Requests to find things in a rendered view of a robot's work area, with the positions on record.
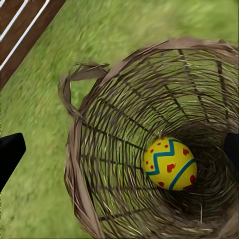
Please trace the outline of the easter egg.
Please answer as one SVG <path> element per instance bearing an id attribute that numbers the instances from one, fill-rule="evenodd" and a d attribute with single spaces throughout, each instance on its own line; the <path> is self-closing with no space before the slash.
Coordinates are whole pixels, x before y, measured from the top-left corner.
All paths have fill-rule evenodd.
<path id="1" fill-rule="evenodd" d="M 198 179 L 193 153 L 177 137 L 162 137 L 151 143 L 142 166 L 149 180 L 164 190 L 186 190 Z"/>

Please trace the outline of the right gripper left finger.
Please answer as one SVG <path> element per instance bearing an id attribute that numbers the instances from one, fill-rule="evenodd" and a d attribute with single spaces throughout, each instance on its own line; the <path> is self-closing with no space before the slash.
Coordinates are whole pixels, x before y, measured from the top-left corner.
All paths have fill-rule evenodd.
<path id="1" fill-rule="evenodd" d="M 0 192 L 26 152 L 21 132 L 0 138 Z"/>

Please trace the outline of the wicker basket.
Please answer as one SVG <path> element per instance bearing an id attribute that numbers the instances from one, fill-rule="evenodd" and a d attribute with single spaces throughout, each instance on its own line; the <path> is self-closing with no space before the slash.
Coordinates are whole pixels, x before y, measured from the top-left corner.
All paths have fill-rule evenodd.
<path id="1" fill-rule="evenodd" d="M 164 56 L 170 53 L 173 50 L 178 51 L 178 54 L 173 56 Z M 182 50 L 193 52 L 192 54 L 183 53 Z M 194 54 L 200 54 L 210 59 L 206 59 Z M 188 61 L 199 61 L 197 60 L 185 60 L 185 55 L 193 56 L 202 58 L 201 60 L 211 60 L 216 61 L 217 64 L 205 64 L 205 65 L 217 65 L 218 70 L 210 70 L 204 68 L 197 68 L 192 69 L 188 66 L 196 66 L 198 64 L 191 64 Z M 163 63 L 168 59 L 178 57 L 172 61 Z M 162 58 L 166 57 L 162 60 L 156 61 L 151 63 L 149 59 L 153 58 Z M 141 60 L 142 59 L 142 60 Z M 141 60 L 137 65 L 132 67 L 127 73 L 121 75 L 120 72 L 131 66 L 134 62 Z M 182 61 L 182 65 L 170 65 L 174 62 Z M 143 67 L 139 67 L 139 65 L 144 64 L 147 62 L 147 65 Z M 82 63 L 82 64 L 81 64 Z M 84 64 L 90 63 L 90 64 Z M 155 66 L 155 64 L 163 63 L 161 65 Z M 237 183 L 239 180 L 239 173 L 236 168 L 232 165 L 231 161 L 228 159 L 226 154 L 223 152 L 223 143 L 224 139 L 227 135 L 227 132 L 232 132 L 239 134 L 239 100 L 237 100 L 234 96 L 239 98 L 239 74 L 235 73 L 232 68 L 235 68 L 239 71 L 239 46 L 236 44 L 232 44 L 230 42 L 216 39 L 216 40 L 207 40 L 202 39 L 194 36 L 183 36 L 183 37 L 166 37 L 161 41 L 147 43 L 143 47 L 139 48 L 137 51 L 132 53 L 129 56 L 126 56 L 120 60 L 117 60 L 116 63 L 110 67 L 108 70 L 104 69 L 104 67 L 109 66 L 110 64 L 102 64 L 99 65 L 96 61 L 92 62 L 75 62 L 72 68 L 78 64 L 81 64 L 80 67 L 71 74 L 71 68 L 67 70 L 61 77 L 58 86 L 58 97 L 60 98 L 61 102 L 64 104 L 67 110 L 67 116 L 72 118 L 71 125 L 69 127 L 69 134 L 68 134 L 68 141 L 66 143 L 66 159 L 64 160 L 64 167 L 63 167 L 63 178 L 64 184 L 68 191 L 69 196 L 71 197 L 72 207 L 74 216 L 77 219 L 77 224 L 80 224 L 84 227 L 78 225 L 80 229 L 87 232 L 90 236 L 94 239 L 114 239 L 111 234 L 113 234 L 117 239 L 127 239 L 124 237 L 123 233 L 126 233 L 128 237 L 131 239 L 239 239 L 239 195 L 236 197 L 239 191 L 239 183 L 233 190 L 233 192 L 222 202 L 219 200 Z M 158 73 L 160 71 L 156 71 L 159 68 L 167 67 L 167 66 L 184 66 L 183 69 L 172 70 L 168 73 Z M 199 64 L 203 65 L 203 64 Z M 230 68 L 233 72 L 228 71 L 222 65 L 226 65 Z M 144 68 L 149 69 L 140 72 Z M 235 78 L 231 78 L 226 72 L 223 72 L 222 68 L 224 68 L 227 72 L 229 72 Z M 203 72 L 202 70 L 208 70 L 210 72 Z M 135 72 L 137 71 L 137 72 Z M 152 72 L 151 72 L 152 71 Z M 133 75 L 127 77 L 130 73 L 135 72 Z M 151 72 L 150 74 L 140 77 L 144 73 Z M 174 73 L 173 75 L 167 76 L 162 78 L 161 76 Z M 155 75 L 153 75 L 155 74 Z M 207 77 L 205 75 L 213 75 L 217 76 L 220 81 L 213 79 L 213 77 Z M 153 77 L 146 79 L 148 76 L 153 75 Z M 131 78 L 138 76 L 136 79 L 128 82 Z M 115 84 L 113 84 L 110 88 L 109 86 L 113 82 L 113 80 L 118 77 Z M 80 81 L 80 80 L 88 80 L 88 79 L 97 79 L 94 86 L 90 90 L 90 92 L 84 96 L 81 105 L 78 109 L 71 105 L 71 82 Z M 146 79 L 146 80 L 145 80 Z M 130 83 L 136 82 L 140 80 L 134 86 L 131 86 Z M 114 90 L 117 84 L 122 81 L 122 83 Z M 233 87 L 229 82 L 234 83 L 235 87 Z M 215 83 L 220 82 L 220 88 L 209 88 L 208 86 L 213 85 L 204 85 L 199 84 L 198 82 L 202 83 Z M 135 88 L 138 84 L 143 83 L 141 86 Z M 126 84 L 126 86 L 119 91 L 119 89 Z M 167 87 L 168 85 L 180 85 L 180 87 L 170 89 Z M 188 85 L 188 87 L 181 88 L 181 86 Z M 165 86 L 165 91 L 160 91 L 159 93 L 153 94 L 162 87 Z M 123 96 L 120 97 L 123 90 L 129 87 L 129 89 L 125 92 Z M 108 89 L 109 88 L 109 89 Z M 141 92 L 149 89 L 142 95 Z M 182 89 L 191 89 L 182 91 Z M 194 91 L 193 91 L 194 89 Z M 203 92 L 199 89 L 204 90 L 214 90 L 218 93 L 213 92 Z M 125 95 L 133 90 L 124 100 L 123 98 Z M 103 99 L 102 96 L 107 93 L 106 97 Z M 114 100 L 112 104 L 110 102 L 117 95 L 121 92 L 118 97 Z M 137 93 L 134 95 L 127 103 L 124 102 L 130 97 L 132 94 Z M 210 95 L 217 94 L 222 96 L 222 99 L 215 98 L 215 96 Z M 113 94 L 113 95 L 112 95 Z M 111 98 L 106 101 L 106 99 L 110 96 Z M 138 98 L 133 101 L 131 104 L 131 100 L 135 98 L 137 95 Z M 201 105 L 191 105 L 187 106 L 187 104 L 183 104 L 183 102 L 178 102 L 176 99 L 179 97 L 184 97 L 187 95 L 196 95 L 198 100 L 195 103 L 199 103 Z M 210 101 L 202 96 L 208 96 L 212 99 L 217 101 Z M 120 97 L 120 98 L 119 98 Z M 87 114 L 92 102 L 97 98 L 96 103 L 93 105 L 89 113 Z M 120 99 L 120 100 L 119 100 Z M 115 105 L 115 102 L 118 103 Z M 128 111 L 132 109 L 134 103 L 139 102 L 135 105 L 132 112 L 127 115 Z M 166 106 L 169 102 L 174 100 L 174 103 Z M 95 111 L 97 103 L 100 102 L 98 109 Z M 145 101 L 143 103 L 142 101 Z M 199 102 L 198 102 L 199 101 Z M 123 104 L 118 109 L 120 103 Z M 142 104 L 137 108 L 138 104 L 142 102 Z M 101 106 L 104 104 L 103 109 L 100 111 Z M 102 117 L 103 111 L 109 106 L 109 109 L 106 111 L 104 116 Z M 124 113 L 125 109 L 128 109 L 126 113 Z M 173 108 L 172 108 L 173 107 Z M 167 112 L 171 112 L 177 110 L 173 114 L 169 115 L 168 117 L 164 117 L 163 114 Z M 99 113 L 100 111 L 100 113 Z M 114 117 L 110 122 L 111 115 L 113 112 L 116 111 Z M 190 113 L 189 113 L 189 112 Z M 88 123 L 86 122 L 86 118 L 91 114 Z M 142 126 L 144 123 L 147 122 L 147 119 L 152 116 L 153 114 L 157 113 L 158 117 L 161 117 L 161 120 L 155 122 L 150 130 L 146 129 Z M 86 116 L 87 114 L 87 116 Z M 155 114 L 154 116 L 156 116 Z M 100 116 L 98 124 L 94 127 L 94 124 L 97 120 L 97 117 Z M 119 118 L 123 115 L 122 119 L 118 123 Z M 153 116 L 153 117 L 154 117 Z M 104 118 L 105 117 L 105 118 Z M 104 118 L 103 124 L 100 129 L 98 129 L 99 123 Z M 124 120 L 121 128 L 120 123 Z M 154 119 L 154 120 L 156 120 Z M 105 122 L 108 120 L 107 126 L 104 131 L 102 131 Z M 154 121 L 153 120 L 153 121 Z M 134 145 L 126 138 L 129 136 L 127 134 L 126 138 L 123 139 L 125 134 L 128 132 L 126 128 L 129 122 L 132 121 L 132 124 L 128 128 L 134 124 L 134 127 L 131 129 L 129 134 L 132 133 L 133 129 L 138 125 L 135 131 L 132 133 L 133 137 L 136 131 L 139 128 L 142 128 L 143 131 L 147 131 L 147 135 L 144 139 L 141 140 L 139 146 Z M 152 121 L 152 122 L 153 122 Z M 165 128 L 161 131 L 161 133 L 156 136 L 154 131 L 159 128 L 161 125 L 166 123 Z M 87 123 L 87 124 L 86 124 Z M 118 123 L 118 125 L 117 125 Z M 110 129 L 106 132 L 108 126 L 111 124 Z M 115 125 L 115 126 L 114 126 Z M 85 132 L 82 138 L 82 126 L 85 126 Z M 111 128 L 114 126 L 112 134 L 109 134 Z M 193 128 L 199 128 L 200 130 L 207 130 L 207 132 L 203 133 L 193 133 Z M 85 155 L 85 147 L 86 147 L 86 133 L 89 129 L 89 136 L 87 139 L 88 142 L 88 152 Z M 123 131 L 122 139 L 119 138 L 120 133 Z M 93 138 L 90 143 L 90 135 L 93 130 Z M 189 137 L 185 139 L 192 139 L 192 141 L 188 143 L 184 143 L 182 140 L 180 133 L 185 130 L 191 130 L 191 134 Z M 96 140 L 96 133 L 99 132 L 97 140 Z M 102 141 L 99 147 L 99 137 L 103 134 Z M 144 132 L 145 133 L 145 132 Z M 106 160 L 106 153 L 105 150 L 105 158 L 99 158 L 99 151 L 103 143 L 104 136 L 105 138 L 105 145 L 107 137 L 109 136 L 109 144 L 107 150 L 109 149 L 108 153 L 108 160 Z M 141 135 L 141 134 L 140 134 Z M 139 135 L 139 136 L 140 136 Z M 144 169 L 142 166 L 142 155 L 145 155 L 147 149 L 151 146 L 150 144 L 145 149 L 144 144 L 151 136 L 155 136 L 154 141 L 162 138 L 162 137 L 178 137 L 187 147 L 190 148 L 193 156 L 196 160 L 197 168 L 198 168 L 198 179 L 194 183 L 191 188 L 191 194 L 201 195 L 201 197 L 196 197 L 190 195 L 189 192 L 186 190 L 180 191 L 171 191 L 168 189 L 162 188 L 154 184 L 147 175 L 144 173 Z M 132 135 L 131 135 L 132 136 Z M 131 137 L 130 136 L 130 137 Z M 129 137 L 129 139 L 130 139 Z M 132 137 L 132 138 L 133 138 Z M 201 138 L 206 138 L 205 140 L 199 140 Z M 209 139 L 216 139 L 219 142 L 217 145 L 207 141 Z M 119 155 L 119 162 L 118 162 L 118 149 L 117 143 L 118 140 L 120 144 L 122 142 L 122 163 L 120 162 L 120 155 Z M 84 142 L 85 141 L 85 142 Z M 114 161 L 114 142 L 116 143 L 116 160 Z M 212 140 L 213 141 L 213 140 Z M 81 154 L 81 147 L 84 142 L 84 149 L 83 153 Z M 125 143 L 125 163 L 123 162 L 124 155 L 123 155 L 123 146 Z M 133 166 L 133 156 L 132 156 L 132 165 L 128 165 L 127 163 L 127 148 L 126 145 L 131 145 L 138 149 L 136 157 L 134 156 L 134 166 Z M 200 147 L 195 148 L 195 145 L 199 145 Z M 90 151 L 93 146 L 93 153 L 90 156 Z M 95 157 L 95 150 L 97 146 L 97 157 Z M 102 146 L 103 147 L 103 146 Z M 192 148 L 191 148 L 192 147 Z M 140 151 L 139 156 L 139 166 L 135 166 L 135 162 L 138 156 L 138 152 Z M 196 152 L 196 149 L 202 149 L 202 151 Z M 211 156 L 212 153 L 220 152 L 225 156 L 226 163 L 223 165 L 221 159 L 221 165 L 218 158 L 215 158 L 219 162 L 219 166 L 222 167 L 222 174 L 217 179 L 217 175 L 220 174 L 216 172 L 214 159 Z M 102 150 L 101 150 L 102 151 Z M 102 153 L 103 154 L 103 153 Z M 102 156 L 101 154 L 101 156 Z M 216 154 L 216 153 L 215 153 Z M 217 155 L 217 154 L 216 154 Z M 83 158 L 83 174 L 81 172 L 81 157 Z M 206 161 L 201 160 L 205 158 Z M 87 163 L 87 175 L 84 169 L 85 159 Z M 96 170 L 94 169 L 94 160 L 96 161 Z M 106 162 L 108 163 L 108 184 L 106 183 L 106 173 L 105 170 L 104 179 L 105 179 L 105 186 L 101 178 L 101 173 L 99 171 L 99 162 L 101 162 L 102 168 L 102 161 L 105 164 L 104 167 L 106 169 Z M 204 162 L 204 165 L 201 166 L 200 163 Z M 113 163 L 116 165 L 116 174 L 113 171 Z M 119 166 L 122 165 L 122 183 L 123 186 L 119 185 L 118 183 L 118 164 Z M 113 186 L 110 184 L 110 165 L 112 167 L 112 180 Z M 224 185 L 229 180 L 229 172 L 231 166 L 231 173 L 232 173 L 232 181 L 234 179 L 234 174 L 236 172 L 236 182 L 227 189 L 227 191 L 223 194 L 219 193 L 224 188 Z M 123 167 L 125 168 L 127 179 L 125 177 L 125 173 L 123 171 Z M 140 185 L 138 180 L 136 170 L 140 170 L 141 178 L 143 179 L 143 186 Z M 205 178 L 207 170 L 210 171 L 209 175 Z M 89 183 L 89 175 L 91 178 L 91 185 Z M 95 176 L 96 186 L 94 186 L 93 175 Z M 101 186 L 98 185 L 98 175 L 100 177 Z M 217 179 L 217 180 L 216 180 Z M 213 182 L 210 186 L 209 183 Z M 232 181 L 230 185 L 232 184 Z M 103 200 L 101 196 L 100 189 L 103 190 L 103 195 L 105 200 Z M 110 196 L 111 203 L 113 202 L 116 206 L 116 209 L 119 210 L 120 213 L 113 214 L 113 212 L 109 208 L 106 191 L 108 190 L 108 195 Z M 165 192 L 166 191 L 166 192 Z M 138 209 L 132 205 L 133 211 L 130 210 L 130 207 L 127 202 L 127 198 L 124 192 L 128 195 L 130 202 L 131 200 L 134 202 L 135 207 L 137 206 Z M 92 194 L 96 197 L 99 201 L 101 206 L 104 209 L 104 212 L 101 210 L 103 217 L 99 217 L 95 210 L 94 205 L 94 198 Z M 214 195 L 213 197 L 204 197 Z M 231 198 L 228 203 L 225 205 L 221 205 L 223 202 Z M 154 205 L 151 198 L 157 202 L 158 205 Z M 185 208 L 180 201 L 176 198 L 179 197 L 180 199 L 184 200 L 188 203 L 187 208 Z M 221 213 L 203 216 L 203 212 L 205 212 L 204 208 L 212 207 L 212 206 L 205 206 L 205 202 L 216 200 L 219 202 L 214 208 L 207 210 L 206 212 L 219 212 Z M 194 207 L 201 208 L 199 212 L 201 215 L 194 213 L 190 210 L 193 210 L 190 205 Z M 106 226 L 103 224 L 102 221 L 107 221 L 109 224 L 111 231 L 109 231 Z M 139 229 L 139 225 L 135 223 L 136 220 L 141 226 L 144 225 L 150 231 L 149 233 L 143 234 L 143 232 Z M 131 222 L 133 222 L 138 229 L 141 231 L 139 232 L 136 230 Z M 120 225 L 121 228 L 117 226 Z M 103 231 L 101 227 L 104 227 L 108 234 Z M 133 233 L 128 227 L 135 230 L 139 235 L 137 236 Z M 142 226 L 143 228 L 143 226 Z M 143 228 L 144 229 L 144 228 Z M 145 230 L 145 229 L 144 229 Z M 110 234 L 111 233 L 111 234 Z"/>

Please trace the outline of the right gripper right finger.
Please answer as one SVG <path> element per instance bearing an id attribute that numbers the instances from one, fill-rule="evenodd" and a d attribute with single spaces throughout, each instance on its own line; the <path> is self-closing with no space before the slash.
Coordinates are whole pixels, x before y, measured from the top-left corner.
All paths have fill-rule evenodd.
<path id="1" fill-rule="evenodd" d="M 223 152 L 239 173 L 239 134 L 227 132 L 223 143 Z"/>

